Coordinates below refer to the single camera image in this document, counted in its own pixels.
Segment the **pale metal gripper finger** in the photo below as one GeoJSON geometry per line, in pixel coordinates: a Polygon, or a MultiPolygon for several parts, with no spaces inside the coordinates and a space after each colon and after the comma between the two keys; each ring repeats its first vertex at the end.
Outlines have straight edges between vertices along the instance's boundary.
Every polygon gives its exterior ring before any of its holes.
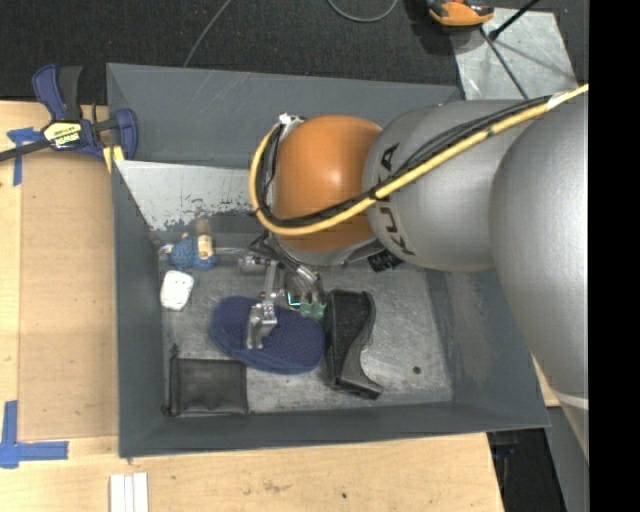
{"type": "Polygon", "coordinates": [[[240,273],[264,273],[272,258],[247,248],[222,247],[216,250],[219,264],[235,268],[240,273]]]}
{"type": "Polygon", "coordinates": [[[254,304],[249,310],[245,346],[247,349],[260,350],[264,339],[278,325],[276,306],[272,301],[254,304]]]}

